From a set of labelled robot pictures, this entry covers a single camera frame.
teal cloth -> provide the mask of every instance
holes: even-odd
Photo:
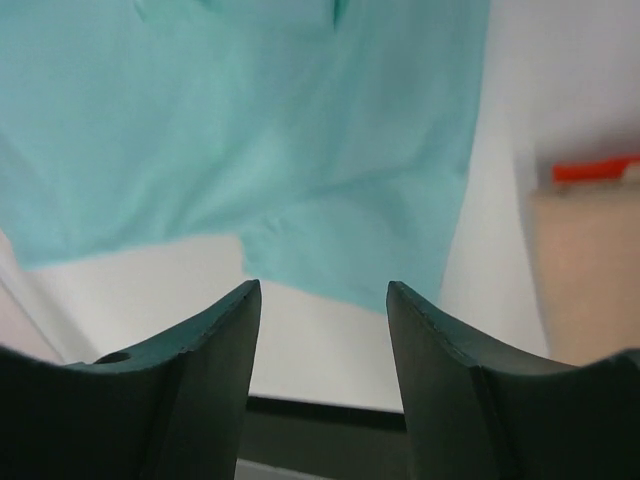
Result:
[[[251,273],[376,310],[384,276],[431,297],[488,0],[342,1],[332,28],[326,5],[263,24],[183,1],[163,23],[133,0],[0,0],[0,228],[21,264],[242,232]]]

